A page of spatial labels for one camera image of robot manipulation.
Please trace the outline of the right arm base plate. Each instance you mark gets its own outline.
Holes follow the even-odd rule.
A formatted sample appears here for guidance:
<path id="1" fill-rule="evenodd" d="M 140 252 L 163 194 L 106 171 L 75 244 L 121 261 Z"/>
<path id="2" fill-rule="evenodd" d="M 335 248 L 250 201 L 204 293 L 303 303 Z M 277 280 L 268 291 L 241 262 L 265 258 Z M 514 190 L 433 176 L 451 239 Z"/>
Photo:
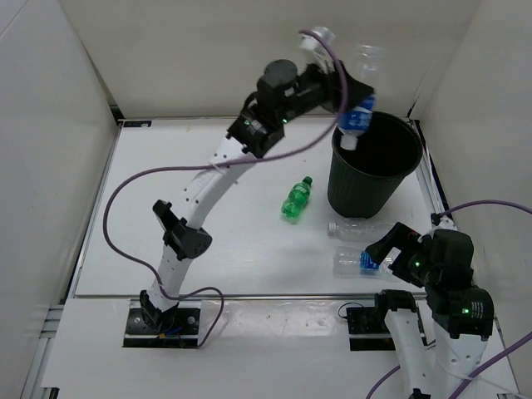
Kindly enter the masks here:
<path id="1" fill-rule="evenodd" d="M 357 302 L 347 302 L 338 308 L 337 315 L 347 323 L 349 348 L 352 352 L 395 350 L 382 310 L 383 305 L 371 307 Z"/>

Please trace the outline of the blue label bottle white cap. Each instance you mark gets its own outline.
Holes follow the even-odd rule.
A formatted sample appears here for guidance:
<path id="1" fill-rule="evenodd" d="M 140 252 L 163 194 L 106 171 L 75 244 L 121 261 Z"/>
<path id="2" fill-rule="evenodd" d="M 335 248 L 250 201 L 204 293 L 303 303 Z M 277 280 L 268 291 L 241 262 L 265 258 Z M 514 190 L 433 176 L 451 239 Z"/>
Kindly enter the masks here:
<path id="1" fill-rule="evenodd" d="M 351 76 L 369 86 L 377 87 L 383 70 L 383 47 L 359 44 L 352 62 Z M 355 150 L 358 139 L 368 130 L 372 119 L 376 94 L 366 97 L 362 103 L 345 112 L 339 122 L 341 132 L 340 147 L 344 150 Z"/>

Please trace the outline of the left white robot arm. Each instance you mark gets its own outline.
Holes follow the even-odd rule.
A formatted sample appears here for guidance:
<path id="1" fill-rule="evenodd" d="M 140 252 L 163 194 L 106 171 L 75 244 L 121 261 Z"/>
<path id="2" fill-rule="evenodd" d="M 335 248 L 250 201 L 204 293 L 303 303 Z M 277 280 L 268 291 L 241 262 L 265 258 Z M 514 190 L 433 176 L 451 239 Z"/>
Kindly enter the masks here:
<path id="1" fill-rule="evenodd" d="M 310 64 L 298 72 L 293 62 L 277 60 L 265 67 L 209 165 L 188 183 L 176 203 L 159 199 L 153 206 L 164 230 L 164 247 L 155 281 L 140 293 L 148 326 L 164 333 L 176 325 L 185 275 L 212 243 L 203 228 L 205 219 L 243 174 L 270 159 L 267 154 L 283 139 L 285 125 L 317 107 L 343 114 L 373 92 L 344 66 Z"/>

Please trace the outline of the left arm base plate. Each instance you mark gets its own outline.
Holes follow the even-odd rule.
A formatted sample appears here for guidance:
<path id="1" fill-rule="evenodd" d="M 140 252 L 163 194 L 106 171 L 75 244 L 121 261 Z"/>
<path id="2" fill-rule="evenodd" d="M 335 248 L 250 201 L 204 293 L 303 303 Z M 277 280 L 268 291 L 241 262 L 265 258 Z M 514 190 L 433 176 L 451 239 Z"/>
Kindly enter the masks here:
<path id="1" fill-rule="evenodd" d="M 128 308 L 122 347 L 126 348 L 197 348 L 200 333 L 201 303 L 181 302 L 159 324 L 148 322 L 138 301 Z"/>

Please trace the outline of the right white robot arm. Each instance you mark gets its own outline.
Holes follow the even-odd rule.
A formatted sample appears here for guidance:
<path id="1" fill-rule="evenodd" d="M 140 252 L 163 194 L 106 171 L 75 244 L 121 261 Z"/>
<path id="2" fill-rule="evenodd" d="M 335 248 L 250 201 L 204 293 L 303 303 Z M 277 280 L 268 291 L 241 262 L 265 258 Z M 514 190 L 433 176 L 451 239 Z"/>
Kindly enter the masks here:
<path id="1" fill-rule="evenodd" d="M 436 340 L 427 356 L 413 295 L 383 290 L 375 297 L 373 322 L 390 333 L 403 375 L 406 398 L 457 397 L 457 388 L 479 366 L 493 333 L 495 307 L 489 293 L 473 282 L 474 245 L 469 235 L 436 227 L 420 234 L 395 225 L 365 252 L 381 263 L 393 250 L 392 275 L 426 291 Z"/>

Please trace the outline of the green plastic bottle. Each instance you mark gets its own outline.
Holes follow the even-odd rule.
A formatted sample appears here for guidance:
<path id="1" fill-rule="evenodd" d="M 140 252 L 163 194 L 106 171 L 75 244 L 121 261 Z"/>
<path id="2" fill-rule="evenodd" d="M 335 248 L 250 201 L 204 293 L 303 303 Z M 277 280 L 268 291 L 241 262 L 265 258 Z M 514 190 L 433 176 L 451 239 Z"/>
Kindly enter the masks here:
<path id="1" fill-rule="evenodd" d="M 296 220 L 299 218 L 308 203 L 312 183 L 313 179 L 310 176 L 305 176 L 290 190 L 281 208 L 281 213 L 286 219 Z"/>

